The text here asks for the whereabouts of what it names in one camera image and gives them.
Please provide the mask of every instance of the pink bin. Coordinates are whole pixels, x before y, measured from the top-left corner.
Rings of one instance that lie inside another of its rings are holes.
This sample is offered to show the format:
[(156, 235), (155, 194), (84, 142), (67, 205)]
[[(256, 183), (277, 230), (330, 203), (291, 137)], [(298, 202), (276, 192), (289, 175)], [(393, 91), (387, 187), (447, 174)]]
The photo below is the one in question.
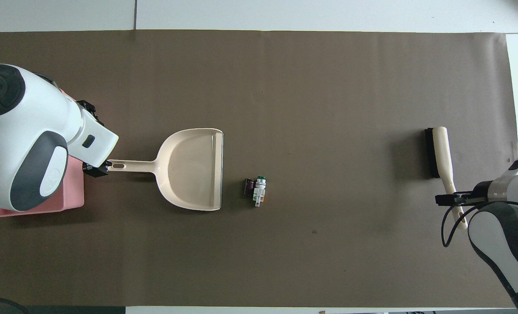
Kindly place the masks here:
[(0, 217), (29, 215), (33, 213), (60, 212), (84, 205), (83, 162), (69, 156), (63, 182), (50, 198), (33, 209), (24, 212), (0, 208)]

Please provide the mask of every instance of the brown mat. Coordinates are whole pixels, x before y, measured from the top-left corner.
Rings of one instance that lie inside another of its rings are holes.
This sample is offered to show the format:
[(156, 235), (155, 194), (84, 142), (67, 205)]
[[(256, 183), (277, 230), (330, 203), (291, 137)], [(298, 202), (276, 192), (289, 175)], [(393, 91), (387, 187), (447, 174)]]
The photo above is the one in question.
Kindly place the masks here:
[[(512, 307), (466, 233), (440, 243), (423, 129), (459, 189), (517, 156), (502, 34), (0, 33), (0, 62), (53, 77), (152, 160), (225, 132), (223, 206), (170, 205), (152, 175), (86, 177), (82, 208), (0, 218), (0, 296), (24, 304)], [(260, 208), (246, 177), (267, 177)]]

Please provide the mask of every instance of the dustpan handle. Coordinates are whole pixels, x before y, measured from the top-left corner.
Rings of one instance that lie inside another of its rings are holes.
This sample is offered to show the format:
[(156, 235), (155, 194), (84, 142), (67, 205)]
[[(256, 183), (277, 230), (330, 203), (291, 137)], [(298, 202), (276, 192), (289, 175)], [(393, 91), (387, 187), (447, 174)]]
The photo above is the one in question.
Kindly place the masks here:
[(119, 160), (108, 159), (112, 165), (108, 167), (108, 171), (124, 171), (124, 172), (153, 172), (155, 169), (152, 161), (137, 160)]

